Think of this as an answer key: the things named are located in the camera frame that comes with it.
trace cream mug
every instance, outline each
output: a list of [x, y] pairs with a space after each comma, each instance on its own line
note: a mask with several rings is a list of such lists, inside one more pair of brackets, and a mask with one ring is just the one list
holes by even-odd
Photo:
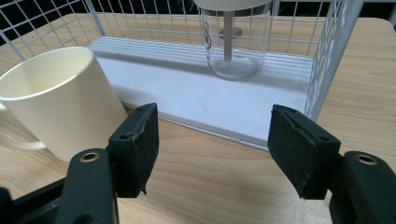
[[127, 113], [92, 51], [56, 49], [0, 77], [0, 112], [10, 112], [39, 142], [0, 135], [0, 146], [49, 149], [63, 161], [82, 150], [106, 147]]

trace white tray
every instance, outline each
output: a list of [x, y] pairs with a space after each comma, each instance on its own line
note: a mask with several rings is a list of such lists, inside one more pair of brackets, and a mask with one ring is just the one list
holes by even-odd
[[267, 149], [273, 104], [304, 112], [310, 57], [267, 53], [257, 74], [230, 81], [201, 45], [100, 37], [88, 47], [125, 104], [157, 103], [161, 119], [205, 133]]

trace wire basket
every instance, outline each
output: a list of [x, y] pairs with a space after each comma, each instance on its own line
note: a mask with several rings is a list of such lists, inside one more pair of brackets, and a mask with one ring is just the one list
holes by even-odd
[[322, 1], [315, 16], [302, 17], [298, 2], [293, 15], [277, 16], [275, 1], [262, 69], [227, 81], [207, 66], [192, 0], [8, 1], [0, 6], [0, 53], [10, 63], [1, 72], [52, 49], [85, 46], [127, 106], [156, 102], [162, 119], [266, 149], [273, 104], [317, 119], [362, 4]]

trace mug rim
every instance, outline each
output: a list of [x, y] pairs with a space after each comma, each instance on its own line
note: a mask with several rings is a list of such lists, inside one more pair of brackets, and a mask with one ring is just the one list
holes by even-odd
[[1, 102], [14, 102], [14, 101], [26, 100], [26, 99], [31, 99], [31, 98], [34, 98], [34, 97], [37, 97], [37, 96], [40, 96], [40, 95], [44, 95], [44, 94], [46, 94], [46, 93], [48, 93], [50, 91], [54, 91], [54, 90], [64, 86], [65, 84], [69, 83], [71, 80], [73, 80], [76, 77], [78, 77], [79, 75], [81, 75], [81, 73], [83, 71], [85, 71], [85, 69], [92, 63], [92, 60], [93, 60], [93, 57], [94, 57], [92, 50], [90, 50], [90, 49], [88, 49], [86, 47], [65, 47], [65, 48], [60, 48], [60, 49], [53, 49], [53, 50], [38, 54], [38, 55], [36, 55], [33, 58], [30, 58], [30, 59], [28, 59], [26, 61], [23, 61], [23, 62], [15, 65], [14, 67], [12, 67], [8, 71], [6, 71], [2, 76], [0, 76], [0, 82], [1, 82], [1, 80], [4, 77], [9, 76], [10, 73], [12, 73], [17, 68], [23, 66], [25, 63], [30, 63], [31, 61], [38, 60], [39, 58], [44, 57], [44, 56], [46, 56], [48, 54], [56, 53], [58, 51], [63, 51], [63, 50], [70, 50], [70, 49], [79, 49], [79, 50], [85, 50], [85, 51], [89, 52], [89, 58], [87, 59], [87, 63], [85, 63], [83, 66], [81, 66], [81, 68], [73, 76], [65, 79], [64, 81], [62, 81], [62, 82], [60, 82], [60, 83], [58, 83], [58, 84], [56, 84], [56, 85], [54, 85], [54, 86], [52, 86], [50, 88], [47, 88], [47, 89], [45, 89], [43, 91], [38, 91], [38, 92], [35, 92], [35, 93], [32, 93], [32, 94], [23, 95], [23, 96], [17, 96], [17, 97], [4, 97], [4, 96], [0, 95], [0, 104], [1, 104]]

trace wire grid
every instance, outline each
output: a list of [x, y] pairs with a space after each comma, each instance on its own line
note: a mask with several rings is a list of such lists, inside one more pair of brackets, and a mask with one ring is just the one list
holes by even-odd
[[305, 114], [315, 120], [332, 84], [364, 1], [331, 1], [314, 57]]
[[[33, 3], [36, 15], [29, 16], [25, 2]], [[184, 1], [183, 14], [172, 14], [170, 0], [167, 0], [169, 14], [160, 14], [156, 1], [155, 14], [147, 14], [145, 2], [140, 0], [143, 13], [135, 12], [132, 0], [14, 0], [0, 6], [0, 14], [7, 23], [2, 28], [0, 36], [5, 39], [17, 55], [26, 60], [39, 53], [68, 46], [86, 46], [100, 36], [115, 36], [124, 38], [138, 38], [151, 40], [165, 40], [191, 44], [203, 44], [202, 23], [198, 15], [188, 15]], [[313, 57], [315, 55], [324, 19], [316, 17], [300, 18], [296, 15], [298, 3], [295, 4], [294, 15], [291, 17], [272, 17], [269, 40], [269, 51], [287, 54], [301, 54]], [[75, 11], [75, 6], [83, 6], [84, 11]], [[6, 9], [13, 11], [7, 14]], [[50, 16], [60, 19], [52, 21]], [[22, 18], [15, 22], [11, 17]], [[47, 26], [37, 27], [35, 21], [45, 20]], [[19, 30], [28, 26], [33, 30], [28, 36]], [[297, 35], [294, 29], [304, 28], [306, 35]], [[9, 40], [7, 34], [14, 33], [17, 38]]]

